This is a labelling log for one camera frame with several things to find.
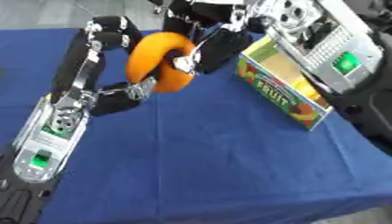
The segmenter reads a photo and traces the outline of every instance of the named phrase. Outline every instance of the fruit illustration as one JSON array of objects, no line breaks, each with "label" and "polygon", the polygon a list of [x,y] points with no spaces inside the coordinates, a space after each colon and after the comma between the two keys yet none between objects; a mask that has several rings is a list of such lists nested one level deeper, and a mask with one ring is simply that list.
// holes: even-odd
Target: fruit illustration
[{"label": "fruit illustration", "polygon": [[245,77],[247,72],[247,61],[245,59],[240,59],[238,61],[238,74],[241,77]]},{"label": "fruit illustration", "polygon": [[257,68],[253,67],[252,65],[248,64],[247,71],[257,74]]},{"label": "fruit illustration", "polygon": [[304,125],[308,127],[312,126],[312,121],[319,116],[311,105],[303,101],[297,105],[291,106],[290,115],[295,119],[302,121]]},{"label": "fruit illustration", "polygon": [[254,78],[248,78],[248,83],[249,84],[253,84],[255,82],[255,79]]}]

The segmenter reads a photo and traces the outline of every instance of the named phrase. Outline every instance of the screw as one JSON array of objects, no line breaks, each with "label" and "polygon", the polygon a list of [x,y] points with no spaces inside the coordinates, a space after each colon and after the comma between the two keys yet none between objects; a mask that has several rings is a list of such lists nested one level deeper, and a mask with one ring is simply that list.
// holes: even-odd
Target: screw
[{"label": "screw", "polygon": [[0,179],[0,191],[5,191],[8,188],[8,181],[4,178]]}]

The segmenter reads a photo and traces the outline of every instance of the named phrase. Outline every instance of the blue table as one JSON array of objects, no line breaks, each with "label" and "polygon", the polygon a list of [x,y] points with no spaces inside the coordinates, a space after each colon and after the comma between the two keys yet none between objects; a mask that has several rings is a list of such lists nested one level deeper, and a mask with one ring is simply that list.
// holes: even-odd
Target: blue table
[{"label": "blue table", "polygon": [[[0,145],[47,93],[75,30],[0,32]],[[124,80],[108,53],[101,85]],[[332,113],[312,133],[235,77],[94,118],[43,224],[309,223],[392,202],[392,158]]]}]

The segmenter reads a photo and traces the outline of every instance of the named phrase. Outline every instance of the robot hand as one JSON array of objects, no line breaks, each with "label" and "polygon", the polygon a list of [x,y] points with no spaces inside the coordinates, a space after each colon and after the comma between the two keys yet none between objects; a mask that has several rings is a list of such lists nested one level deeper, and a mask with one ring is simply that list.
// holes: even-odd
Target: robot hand
[{"label": "robot hand", "polygon": [[383,59],[371,77],[343,94],[313,86],[365,138],[392,156],[392,30],[387,26],[379,30],[373,40],[383,48]]},{"label": "robot hand", "polygon": [[126,17],[95,17],[78,31],[51,93],[0,157],[0,223],[37,222],[86,130],[90,110],[99,107],[95,83],[105,67],[104,51],[120,47],[128,56],[141,38]]}]

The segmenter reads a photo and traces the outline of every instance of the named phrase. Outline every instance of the robotic arm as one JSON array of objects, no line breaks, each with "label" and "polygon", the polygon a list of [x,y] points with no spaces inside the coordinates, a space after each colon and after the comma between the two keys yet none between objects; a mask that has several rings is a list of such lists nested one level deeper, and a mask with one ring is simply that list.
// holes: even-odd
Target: robotic arm
[{"label": "robotic arm", "polygon": [[[392,154],[389,15],[383,10],[380,17],[363,17],[375,25],[372,30],[340,0],[261,0],[251,7],[175,0],[165,32],[143,39],[126,17],[94,18],[74,37],[51,93],[0,158],[0,223],[37,220],[90,116],[132,109],[153,92],[184,88],[247,48],[247,30],[270,35],[343,117]],[[202,37],[213,25],[219,28]],[[104,52],[119,47],[130,54],[129,82],[95,90]]]},{"label": "robotic arm", "polygon": [[[205,72],[208,64],[217,68],[249,45],[226,47],[232,53],[227,58],[225,51],[215,55],[225,42],[222,37],[240,37],[245,30],[267,34],[346,120],[392,155],[392,108],[388,104],[392,98],[392,12],[388,1],[374,1],[371,17],[356,15],[341,0],[259,0],[252,6],[229,1],[209,6],[205,2],[213,1],[174,1],[164,25],[166,30],[189,35],[189,24],[209,27],[224,23],[214,34],[197,41],[198,60],[188,57],[194,72]],[[200,10],[216,7],[220,10],[214,16],[208,14],[210,10]],[[243,36],[238,39],[242,42],[236,43],[246,43]],[[180,63],[185,60],[176,61],[177,69],[187,72],[186,63]]]}]

